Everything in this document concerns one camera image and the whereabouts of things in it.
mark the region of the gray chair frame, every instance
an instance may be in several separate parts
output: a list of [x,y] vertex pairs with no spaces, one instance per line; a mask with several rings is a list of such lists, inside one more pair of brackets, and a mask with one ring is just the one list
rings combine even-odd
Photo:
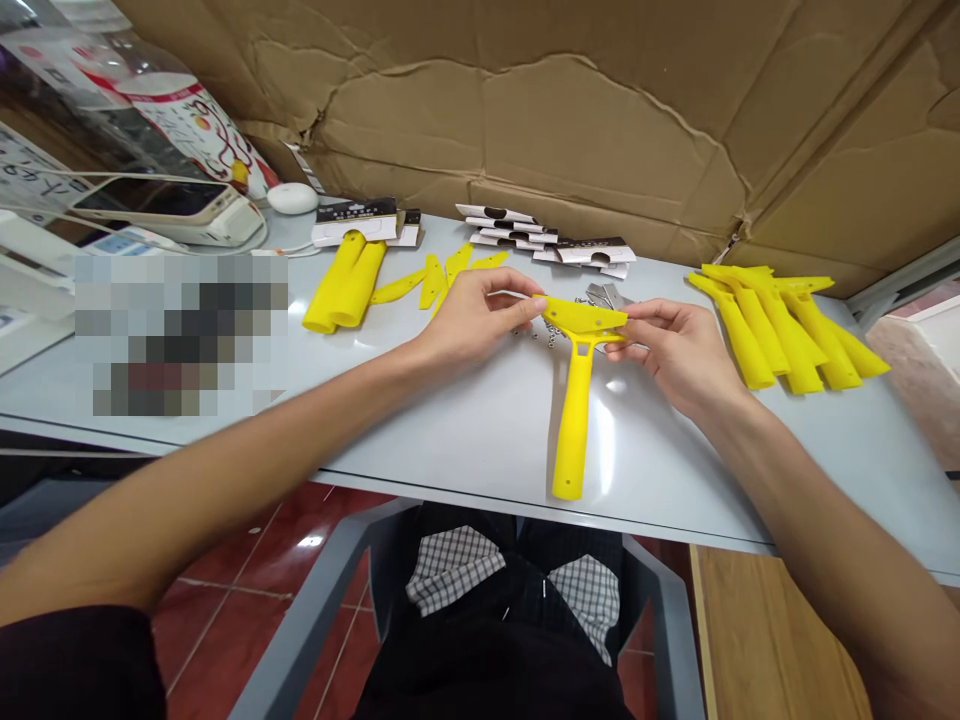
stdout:
[[[230,720],[294,716],[368,547],[377,634],[381,640],[386,637],[393,599],[407,580],[395,561],[394,540],[404,524],[412,522],[419,505],[416,500],[397,499],[340,521],[234,705]],[[621,630],[626,618],[636,632],[641,611],[648,600],[652,602],[658,715],[666,720],[703,720],[703,692],[683,580],[630,536],[623,536],[623,547],[633,561],[623,566]],[[621,632],[624,647],[629,634]]]

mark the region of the white electronic device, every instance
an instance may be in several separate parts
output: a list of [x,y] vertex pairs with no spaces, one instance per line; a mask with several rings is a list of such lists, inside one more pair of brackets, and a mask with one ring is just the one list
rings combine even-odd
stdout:
[[[73,257],[84,253],[7,211],[0,211],[0,245],[0,373],[4,373],[73,334]],[[41,267],[19,262],[4,250]]]
[[253,203],[224,183],[118,177],[71,210],[91,220],[126,220],[188,245],[235,248],[266,234]]
[[304,183],[283,183],[267,191],[267,202],[278,213],[303,215],[317,209],[320,196]]

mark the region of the white checkered cloth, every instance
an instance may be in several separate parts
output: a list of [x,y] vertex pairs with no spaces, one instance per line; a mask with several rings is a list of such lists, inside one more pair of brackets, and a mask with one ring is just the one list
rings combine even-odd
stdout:
[[506,565],[497,546],[467,525],[427,535],[420,539],[407,597],[420,609],[420,617],[426,617],[459,600]]
[[620,619],[620,586],[617,576],[591,555],[558,567],[547,577],[563,596],[603,661],[612,666],[604,642]]

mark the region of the dark sleeve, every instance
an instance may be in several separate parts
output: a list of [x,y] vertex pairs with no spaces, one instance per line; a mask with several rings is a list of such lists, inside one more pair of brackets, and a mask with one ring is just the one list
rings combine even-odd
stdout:
[[150,618],[114,605],[0,628],[0,718],[163,718]]

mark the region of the red tile floor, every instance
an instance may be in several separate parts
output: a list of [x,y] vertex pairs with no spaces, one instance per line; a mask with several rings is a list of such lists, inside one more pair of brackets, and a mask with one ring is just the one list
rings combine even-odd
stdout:
[[[230,713],[325,541],[341,518],[391,498],[307,483],[190,566],[154,618],[170,720]],[[660,542],[638,538],[655,555]],[[627,706],[656,717],[650,613],[620,657]],[[345,720],[379,646],[361,563],[307,687],[297,720]]]

